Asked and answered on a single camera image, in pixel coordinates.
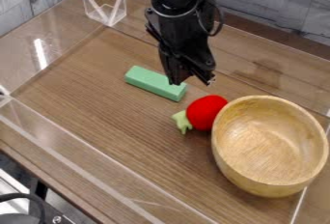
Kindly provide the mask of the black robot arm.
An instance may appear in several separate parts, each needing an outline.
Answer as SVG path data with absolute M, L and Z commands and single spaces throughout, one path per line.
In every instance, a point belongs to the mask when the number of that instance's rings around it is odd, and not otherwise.
M 170 85 L 196 76 L 205 85 L 214 81 L 216 59 L 209 38 L 225 25 L 216 0 L 151 0 L 145 11 L 146 30 L 159 42 L 159 55 Z

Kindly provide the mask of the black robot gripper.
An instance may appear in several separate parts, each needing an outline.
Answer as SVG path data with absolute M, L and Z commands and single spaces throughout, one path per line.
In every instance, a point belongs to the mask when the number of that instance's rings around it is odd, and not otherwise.
M 159 54 L 170 85 L 180 86 L 190 76 L 209 86 L 216 79 L 216 61 L 208 40 L 224 27 L 214 18 L 224 15 L 209 2 L 202 2 L 184 15 L 164 16 L 154 8 L 146 10 L 146 29 L 159 41 Z

